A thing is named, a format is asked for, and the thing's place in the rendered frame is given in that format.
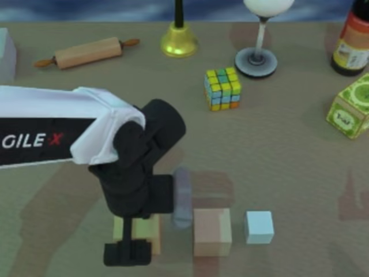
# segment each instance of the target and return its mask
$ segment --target wooden rolling pin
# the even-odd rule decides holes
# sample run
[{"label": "wooden rolling pin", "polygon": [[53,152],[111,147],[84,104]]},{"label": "wooden rolling pin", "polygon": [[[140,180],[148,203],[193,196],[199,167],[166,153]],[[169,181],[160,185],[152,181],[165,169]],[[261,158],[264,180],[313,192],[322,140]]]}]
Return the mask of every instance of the wooden rolling pin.
[{"label": "wooden rolling pin", "polygon": [[135,46],[139,39],[130,39],[121,42],[118,38],[99,40],[55,52],[51,59],[44,59],[34,64],[36,68],[57,65],[60,69],[71,68],[89,62],[121,56],[125,46]]}]

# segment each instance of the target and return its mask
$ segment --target tabletop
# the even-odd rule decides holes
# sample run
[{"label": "tabletop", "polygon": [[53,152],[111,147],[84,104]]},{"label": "tabletop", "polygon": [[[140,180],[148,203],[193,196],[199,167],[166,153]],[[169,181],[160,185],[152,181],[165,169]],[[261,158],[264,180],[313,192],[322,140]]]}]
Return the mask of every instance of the tabletop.
[{"label": "tabletop", "polygon": [[[277,71],[264,80],[240,76],[240,107],[217,112],[206,106],[204,74],[232,66],[238,50],[253,46],[256,23],[191,23],[200,48],[186,59],[161,53],[168,23],[2,26],[18,49],[13,85],[105,88],[139,107],[154,98],[176,107],[187,134],[155,170],[186,166],[194,197],[202,194],[195,207],[231,207],[233,245],[229,257],[193,258],[191,229],[174,230],[163,216],[163,249],[151,265],[105,267],[112,215],[86,167],[7,169],[0,171],[0,276],[369,276],[368,136],[351,141],[325,121],[334,96],[355,80],[329,66],[341,24],[269,24],[265,47]],[[111,36],[141,44],[69,70],[32,66],[55,50]],[[252,210],[273,212],[270,245],[246,245],[244,213]]]}]

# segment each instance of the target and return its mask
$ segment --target red letter x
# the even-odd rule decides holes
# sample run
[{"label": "red letter x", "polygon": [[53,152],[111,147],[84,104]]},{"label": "red letter x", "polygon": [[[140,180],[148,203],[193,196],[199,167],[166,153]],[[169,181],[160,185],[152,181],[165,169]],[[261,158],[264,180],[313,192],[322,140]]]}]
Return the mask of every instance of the red letter x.
[{"label": "red letter x", "polygon": [[60,139],[63,137],[63,133],[53,133],[52,138],[48,138],[48,144],[49,145],[59,145]]}]

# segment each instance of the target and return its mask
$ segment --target sauce bottle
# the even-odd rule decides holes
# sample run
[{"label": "sauce bottle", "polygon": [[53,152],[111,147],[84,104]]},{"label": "sauce bottle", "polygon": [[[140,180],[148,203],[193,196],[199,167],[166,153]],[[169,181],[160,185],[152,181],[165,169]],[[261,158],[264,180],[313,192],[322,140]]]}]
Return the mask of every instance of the sauce bottle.
[{"label": "sauce bottle", "polygon": [[369,62],[369,0],[355,0],[331,59],[339,74],[355,76]]}]

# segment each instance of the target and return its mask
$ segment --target rubik's cube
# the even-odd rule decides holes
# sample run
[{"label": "rubik's cube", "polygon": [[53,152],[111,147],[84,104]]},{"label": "rubik's cube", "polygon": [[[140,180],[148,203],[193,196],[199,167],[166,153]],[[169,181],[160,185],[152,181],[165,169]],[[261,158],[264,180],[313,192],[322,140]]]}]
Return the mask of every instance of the rubik's cube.
[{"label": "rubik's cube", "polygon": [[237,108],[240,104],[241,84],[235,68],[208,70],[204,92],[211,111]]}]

